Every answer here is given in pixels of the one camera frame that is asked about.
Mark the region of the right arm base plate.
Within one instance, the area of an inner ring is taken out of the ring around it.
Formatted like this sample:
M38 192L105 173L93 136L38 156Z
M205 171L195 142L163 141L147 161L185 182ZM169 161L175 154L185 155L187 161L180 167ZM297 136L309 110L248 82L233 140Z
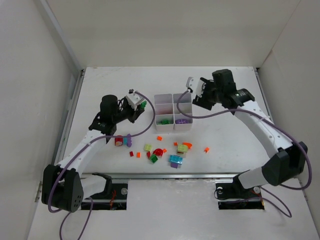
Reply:
M218 200L219 210L264 210L261 188L254 186L249 189L233 188L232 183L216 183L214 196Z

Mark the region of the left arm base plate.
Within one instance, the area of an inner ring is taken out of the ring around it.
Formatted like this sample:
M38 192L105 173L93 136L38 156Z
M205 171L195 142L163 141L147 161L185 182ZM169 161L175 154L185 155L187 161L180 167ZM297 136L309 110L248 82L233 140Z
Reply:
M127 209L128 183L113 183L110 193L101 192L91 196L93 211L117 211Z

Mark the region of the green lego plate piece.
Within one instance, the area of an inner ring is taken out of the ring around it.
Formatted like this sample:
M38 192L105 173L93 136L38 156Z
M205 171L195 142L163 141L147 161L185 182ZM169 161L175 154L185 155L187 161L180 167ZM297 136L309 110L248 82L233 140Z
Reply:
M145 100L145 101L143 101L143 102L139 105L139 108L140 108L141 110L144 110L145 107L146 107L146 105L147 105L147 101Z

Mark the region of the red cylinder lego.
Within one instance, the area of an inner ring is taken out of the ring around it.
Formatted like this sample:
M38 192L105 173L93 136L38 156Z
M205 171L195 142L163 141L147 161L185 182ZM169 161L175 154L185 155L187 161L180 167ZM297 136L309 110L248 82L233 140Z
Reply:
M120 147L124 144L124 140L123 140L123 137L122 136L117 136L114 138L114 145L116 147Z

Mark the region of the purple flower lego piece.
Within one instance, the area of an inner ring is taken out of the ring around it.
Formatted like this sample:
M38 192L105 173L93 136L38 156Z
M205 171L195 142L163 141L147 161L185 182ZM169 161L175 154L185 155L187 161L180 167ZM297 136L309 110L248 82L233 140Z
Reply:
M131 134L127 134L123 138L123 144L126 145L128 148L132 147L132 136L131 136Z

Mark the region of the lime pink lego brick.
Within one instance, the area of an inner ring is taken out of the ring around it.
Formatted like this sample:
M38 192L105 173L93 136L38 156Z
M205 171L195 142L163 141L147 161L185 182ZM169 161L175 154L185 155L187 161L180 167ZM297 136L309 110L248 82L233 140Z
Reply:
M179 144L177 146L176 152L177 152L178 155L184 155L184 154L186 154L188 152L188 150L189 150L189 148L188 148L187 145Z

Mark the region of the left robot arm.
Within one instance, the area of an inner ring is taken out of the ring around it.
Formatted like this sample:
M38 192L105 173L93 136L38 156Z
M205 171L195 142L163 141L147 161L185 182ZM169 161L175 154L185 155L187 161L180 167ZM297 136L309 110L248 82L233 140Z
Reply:
M103 173L81 176L96 153L110 139L116 139L117 124L135 120L145 111L146 100L142 94L130 92L124 98L105 95L100 110L94 117L85 137L78 146L57 164L49 164L43 171L41 202L51 213L61 210L74 213L84 199L96 194L108 195L112 178Z

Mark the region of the purple lego block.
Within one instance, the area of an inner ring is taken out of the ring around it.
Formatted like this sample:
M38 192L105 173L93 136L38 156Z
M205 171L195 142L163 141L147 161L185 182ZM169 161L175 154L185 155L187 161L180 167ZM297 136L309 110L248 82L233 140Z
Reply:
M181 124L188 124L188 120L187 119L176 119L175 120L175 124L176 125L181 125Z

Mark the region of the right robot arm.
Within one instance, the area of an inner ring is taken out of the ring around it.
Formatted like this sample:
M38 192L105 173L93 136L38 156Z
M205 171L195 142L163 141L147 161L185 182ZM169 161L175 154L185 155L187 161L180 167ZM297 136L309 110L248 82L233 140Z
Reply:
M211 110L215 104L220 104L225 112L232 113L243 122L269 157L263 166L239 173L231 183L222 185L227 199L244 198L248 191L267 184L283 186L285 181L301 174L304 167L308 168L308 180L303 188L311 184L312 169L307 146L275 126L247 89L237 89L231 70L216 70L212 79L202 77L197 85L189 79L186 87L195 93L194 105Z

